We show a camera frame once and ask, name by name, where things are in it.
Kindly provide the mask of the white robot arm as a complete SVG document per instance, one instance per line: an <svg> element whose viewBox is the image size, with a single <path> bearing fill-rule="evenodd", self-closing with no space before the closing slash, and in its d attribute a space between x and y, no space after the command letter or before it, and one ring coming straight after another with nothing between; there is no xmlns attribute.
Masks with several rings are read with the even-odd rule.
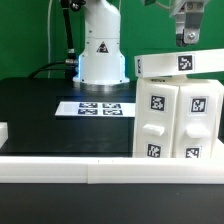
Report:
<svg viewBox="0 0 224 224"><path fill-rule="evenodd" d="M176 45L199 41L205 5L210 0L169 0L167 9L175 19ZM125 57L120 52L119 10L107 0L59 0L65 23L66 64L75 87L92 91L111 91L129 85L125 76ZM85 11L85 49L77 55L73 47L69 13Z"/></svg>

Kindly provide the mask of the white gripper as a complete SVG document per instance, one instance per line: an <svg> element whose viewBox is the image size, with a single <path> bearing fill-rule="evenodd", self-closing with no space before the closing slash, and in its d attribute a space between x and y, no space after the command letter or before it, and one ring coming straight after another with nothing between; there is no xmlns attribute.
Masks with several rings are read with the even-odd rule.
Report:
<svg viewBox="0 0 224 224"><path fill-rule="evenodd" d="M200 12L181 12L185 10L202 10L211 0L168 0L164 5L159 0L143 0L144 6L155 4L169 11L171 17L175 15L176 45L184 47L194 45L199 41L202 14Z"/></svg>

